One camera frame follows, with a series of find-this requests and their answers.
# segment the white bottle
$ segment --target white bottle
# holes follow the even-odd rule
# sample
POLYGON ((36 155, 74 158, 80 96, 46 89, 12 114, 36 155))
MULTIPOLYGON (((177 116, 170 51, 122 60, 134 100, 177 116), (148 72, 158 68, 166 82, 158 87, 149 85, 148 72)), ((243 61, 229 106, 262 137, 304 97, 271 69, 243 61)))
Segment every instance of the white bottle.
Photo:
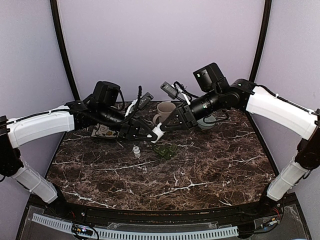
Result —
POLYGON ((141 157, 140 149, 139 149, 138 146, 134 146, 132 150, 133 150, 133 153, 134 153, 136 158, 140 158, 141 157))

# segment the beige mug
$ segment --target beige mug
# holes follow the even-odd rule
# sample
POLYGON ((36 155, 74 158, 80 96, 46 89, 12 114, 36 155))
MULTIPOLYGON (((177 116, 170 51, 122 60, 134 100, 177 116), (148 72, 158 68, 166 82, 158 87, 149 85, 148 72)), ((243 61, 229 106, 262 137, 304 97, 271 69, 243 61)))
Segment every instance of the beige mug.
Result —
POLYGON ((163 123, 169 117, 169 115, 175 110, 175 108, 176 105, 170 101, 160 102, 156 106, 158 113, 153 117, 152 122, 155 125, 157 125, 159 122, 163 123))

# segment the marble table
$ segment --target marble table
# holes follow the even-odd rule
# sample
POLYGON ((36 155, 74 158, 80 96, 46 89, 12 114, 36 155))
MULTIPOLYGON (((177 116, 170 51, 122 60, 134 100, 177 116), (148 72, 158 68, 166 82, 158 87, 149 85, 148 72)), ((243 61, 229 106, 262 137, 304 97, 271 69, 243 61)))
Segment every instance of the marble table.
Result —
MULTIPOLYGON (((139 112, 150 125, 156 104, 139 112)), ((150 142, 91 137, 92 127, 66 133, 47 179, 68 202, 101 208, 195 210, 258 201, 275 178, 273 169, 247 117, 228 113, 230 119, 211 130, 167 132, 157 145, 178 145, 170 160, 150 142)))

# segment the wall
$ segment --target wall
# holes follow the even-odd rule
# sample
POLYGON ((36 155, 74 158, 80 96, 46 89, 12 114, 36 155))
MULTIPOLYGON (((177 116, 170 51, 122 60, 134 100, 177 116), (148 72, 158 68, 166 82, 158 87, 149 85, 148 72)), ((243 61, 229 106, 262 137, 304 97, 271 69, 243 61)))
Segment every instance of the wall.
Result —
POLYGON ((81 98, 97 81, 138 85, 155 100, 167 81, 202 94, 193 72, 216 62, 230 83, 250 75, 264 0, 60 0, 66 48, 81 98))
MULTIPOLYGON (((0 113, 22 117, 72 101, 60 57, 50 2, 0 1, 0 113)), ((30 165, 45 174, 62 135, 20 148, 30 165)), ((16 237, 29 194, 17 182, 0 183, 1 240, 16 237)))
MULTIPOLYGON (((293 102, 320 108, 320 2, 273 1, 256 82, 293 102)), ((262 117, 254 118, 280 170, 295 155, 299 137, 262 117)), ((313 239, 320 236, 320 171, 294 188, 313 239)))

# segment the mug handle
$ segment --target mug handle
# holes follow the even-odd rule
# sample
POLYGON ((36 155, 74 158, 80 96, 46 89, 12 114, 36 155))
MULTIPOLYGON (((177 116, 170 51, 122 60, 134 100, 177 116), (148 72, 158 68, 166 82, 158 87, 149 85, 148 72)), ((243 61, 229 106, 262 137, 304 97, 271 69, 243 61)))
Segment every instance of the mug handle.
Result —
POLYGON ((156 115, 153 117, 153 119, 152 119, 153 124, 158 125, 157 119, 158 119, 159 117, 161 117, 160 114, 156 114, 156 115))

